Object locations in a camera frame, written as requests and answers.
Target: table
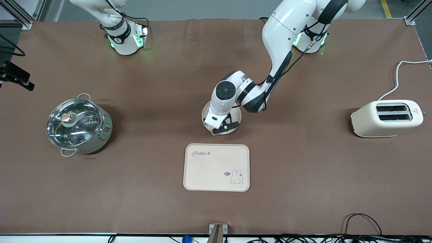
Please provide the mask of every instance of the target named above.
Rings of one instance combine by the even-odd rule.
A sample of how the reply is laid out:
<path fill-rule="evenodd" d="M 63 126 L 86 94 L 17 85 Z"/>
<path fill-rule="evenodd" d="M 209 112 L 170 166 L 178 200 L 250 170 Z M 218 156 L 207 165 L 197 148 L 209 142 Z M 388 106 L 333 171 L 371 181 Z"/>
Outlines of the table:
<path fill-rule="evenodd" d="M 219 80 L 242 70 L 263 80 L 270 59 L 260 20 L 153 22 L 148 49 L 120 56 L 96 22 L 35 22 L 13 62 L 33 92 L 5 83 L 0 95 L 0 232 L 340 233 L 362 212 L 384 234 L 430 234 L 432 122 L 394 138 L 356 137 L 350 114 L 394 86 L 396 64 L 423 61 L 402 19 L 341 19 L 326 44 L 283 77 L 268 110 L 242 112 L 239 129 L 212 136 L 200 119 Z M 389 99 L 432 112 L 426 64 L 400 69 Z M 111 115 L 98 153 L 63 158 L 46 137 L 48 115 L 80 93 Z M 187 191 L 190 143 L 245 144 L 247 192 Z M 349 233 L 377 233 L 361 218 Z"/>

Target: rabbit cartoon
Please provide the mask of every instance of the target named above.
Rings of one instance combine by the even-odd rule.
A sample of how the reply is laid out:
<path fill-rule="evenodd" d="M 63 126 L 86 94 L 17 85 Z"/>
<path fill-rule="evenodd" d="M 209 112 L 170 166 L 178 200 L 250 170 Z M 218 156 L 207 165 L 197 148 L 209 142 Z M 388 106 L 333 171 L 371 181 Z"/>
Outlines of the rabbit cartoon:
<path fill-rule="evenodd" d="M 231 176 L 231 184 L 243 184 L 243 176 L 241 170 L 233 170 Z"/>

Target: yellow floor line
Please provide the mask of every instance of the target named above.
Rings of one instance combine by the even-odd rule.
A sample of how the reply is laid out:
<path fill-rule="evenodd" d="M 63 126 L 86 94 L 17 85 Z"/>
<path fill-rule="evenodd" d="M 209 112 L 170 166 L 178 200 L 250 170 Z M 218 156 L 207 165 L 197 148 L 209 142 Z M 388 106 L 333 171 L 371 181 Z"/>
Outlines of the yellow floor line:
<path fill-rule="evenodd" d="M 391 18 L 391 13 L 390 13 L 390 9 L 388 9 L 387 1 L 381 0 L 381 5 L 382 5 L 382 8 L 384 9 L 385 17 Z"/>

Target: floor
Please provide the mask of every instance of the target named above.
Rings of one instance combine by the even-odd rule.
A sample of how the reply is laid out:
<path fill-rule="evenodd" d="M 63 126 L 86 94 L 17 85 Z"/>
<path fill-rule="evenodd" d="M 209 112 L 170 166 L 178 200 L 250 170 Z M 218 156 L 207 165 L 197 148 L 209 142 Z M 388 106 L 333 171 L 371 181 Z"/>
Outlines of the floor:
<path fill-rule="evenodd" d="M 129 0 L 121 10 L 130 16 L 146 17 L 153 21 L 186 20 L 204 18 L 257 19 L 269 16 L 281 0 Z M 365 5 L 352 14 L 344 13 L 342 19 L 400 18 L 406 16 L 419 0 L 366 0 Z M 389 12 L 384 12 L 384 5 Z M 45 21 L 85 22 L 96 21 L 86 11 L 68 0 L 52 0 L 46 4 Z M 416 30 L 422 41 L 425 53 L 432 58 L 432 7 L 426 9 L 416 19 Z M 20 30 L 1 28 L 1 33 L 16 42 Z M 10 55 L 0 54 L 0 61 L 10 59 Z"/>

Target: pot control knob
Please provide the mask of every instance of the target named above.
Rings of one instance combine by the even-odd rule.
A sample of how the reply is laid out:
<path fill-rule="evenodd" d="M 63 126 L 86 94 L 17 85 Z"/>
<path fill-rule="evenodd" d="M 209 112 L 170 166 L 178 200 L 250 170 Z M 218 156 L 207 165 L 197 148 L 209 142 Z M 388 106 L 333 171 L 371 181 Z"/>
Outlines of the pot control knob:
<path fill-rule="evenodd" d="M 106 132 L 111 131 L 111 125 L 109 123 L 105 124 L 105 131 Z"/>

